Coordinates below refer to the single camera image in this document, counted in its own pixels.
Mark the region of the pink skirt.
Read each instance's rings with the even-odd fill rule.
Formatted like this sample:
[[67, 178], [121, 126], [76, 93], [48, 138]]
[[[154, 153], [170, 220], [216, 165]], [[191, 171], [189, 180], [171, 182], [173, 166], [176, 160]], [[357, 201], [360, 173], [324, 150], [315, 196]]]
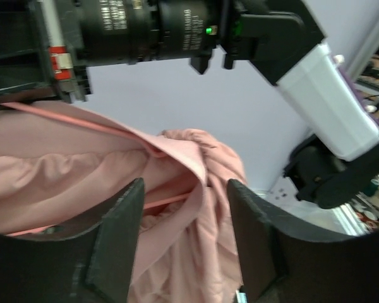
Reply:
[[229, 179], [246, 180], [235, 151], [199, 129], [157, 136], [57, 101], [31, 106], [123, 129], [131, 139], [20, 110], [0, 110], [0, 233], [49, 227], [115, 195], [133, 179], [145, 201], [191, 193], [144, 211], [129, 302], [231, 302], [242, 282], [227, 199]]

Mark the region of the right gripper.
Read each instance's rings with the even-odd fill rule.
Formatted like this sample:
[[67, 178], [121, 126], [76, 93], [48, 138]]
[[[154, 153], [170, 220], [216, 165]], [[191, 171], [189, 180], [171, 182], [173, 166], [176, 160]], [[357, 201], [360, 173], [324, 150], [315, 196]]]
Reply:
[[91, 93], [81, 1], [0, 1], [0, 106]]

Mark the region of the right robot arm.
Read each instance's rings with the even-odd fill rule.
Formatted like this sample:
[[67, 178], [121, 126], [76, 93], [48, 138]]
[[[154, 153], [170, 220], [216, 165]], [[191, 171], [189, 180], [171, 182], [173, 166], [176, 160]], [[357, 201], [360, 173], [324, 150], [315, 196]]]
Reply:
[[362, 108], [302, 1], [0, 1], [0, 109], [84, 100], [87, 68], [188, 58], [250, 62], [310, 125], [284, 174], [331, 209], [379, 173], [379, 124]]

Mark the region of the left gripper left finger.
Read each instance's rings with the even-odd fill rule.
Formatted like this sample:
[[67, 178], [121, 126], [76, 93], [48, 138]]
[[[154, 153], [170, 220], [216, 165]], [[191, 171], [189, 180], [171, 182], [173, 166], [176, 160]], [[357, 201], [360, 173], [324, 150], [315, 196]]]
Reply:
[[135, 179], [38, 234], [0, 234], [0, 302], [126, 302], [145, 197]]

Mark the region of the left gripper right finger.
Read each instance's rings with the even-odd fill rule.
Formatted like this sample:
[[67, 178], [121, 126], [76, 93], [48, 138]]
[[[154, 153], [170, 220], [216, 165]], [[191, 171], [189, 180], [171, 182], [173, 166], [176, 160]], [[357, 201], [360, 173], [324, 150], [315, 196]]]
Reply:
[[227, 195], [248, 302], [379, 302], [379, 229], [318, 227], [234, 179]]

